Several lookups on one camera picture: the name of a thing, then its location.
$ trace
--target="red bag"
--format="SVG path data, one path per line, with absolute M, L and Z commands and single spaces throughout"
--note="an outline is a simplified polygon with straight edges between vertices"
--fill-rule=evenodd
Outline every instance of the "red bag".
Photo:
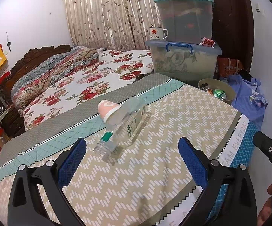
M 234 75 L 244 69 L 242 62 L 238 59 L 220 58 L 217 60 L 218 74 L 220 77 Z

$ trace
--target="drawer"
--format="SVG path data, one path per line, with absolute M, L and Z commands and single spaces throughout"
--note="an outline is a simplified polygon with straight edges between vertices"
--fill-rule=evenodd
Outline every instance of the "drawer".
M 24 126 L 22 128 L 20 128 L 18 132 L 15 133 L 13 138 L 21 135 L 22 133 L 25 133 L 25 127 Z
M 7 113 L 7 115 L 3 118 L 3 120 L 1 121 L 2 124 L 4 126 L 10 126 L 13 124 L 13 122 L 16 121 L 17 118 L 19 118 L 19 113 L 15 108 L 12 108 L 11 110 L 9 110 L 9 112 Z
M 21 128 L 24 128 L 24 121 L 22 117 L 17 118 L 8 128 L 10 133 L 16 133 Z

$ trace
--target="floral bed sheet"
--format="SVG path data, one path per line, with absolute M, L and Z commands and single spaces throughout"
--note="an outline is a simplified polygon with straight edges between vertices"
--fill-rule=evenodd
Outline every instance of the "floral bed sheet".
M 25 129 L 29 130 L 98 95 L 132 84 L 137 74 L 152 70 L 150 51 L 104 51 L 99 55 L 99 62 L 68 75 L 36 97 L 24 109 Z

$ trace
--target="plastic bottle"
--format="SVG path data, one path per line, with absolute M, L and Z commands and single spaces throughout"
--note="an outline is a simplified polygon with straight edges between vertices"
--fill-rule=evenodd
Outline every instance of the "plastic bottle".
M 109 111 L 103 118 L 107 132 L 97 143 L 94 152 L 98 155 L 110 156 L 120 142 L 128 141 L 131 138 L 139 127 L 145 112 L 145 100 L 139 97 L 129 98 L 121 106 L 116 106 L 113 111 Z

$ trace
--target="carved headboard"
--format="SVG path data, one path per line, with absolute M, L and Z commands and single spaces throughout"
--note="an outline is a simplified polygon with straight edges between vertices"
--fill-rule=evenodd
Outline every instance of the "carved headboard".
M 72 47 L 70 45 L 60 45 L 57 48 L 51 46 L 42 47 L 40 49 L 30 49 L 24 55 L 24 57 L 20 59 L 11 69 L 11 74 L 6 77 L 0 84 L 0 96 L 2 96 L 2 98 L 6 102 L 11 104 L 11 90 L 15 85 L 16 81 L 18 81 L 22 76 L 26 75 L 28 72 L 43 63 L 46 59 L 59 53 L 69 52 L 71 48 Z

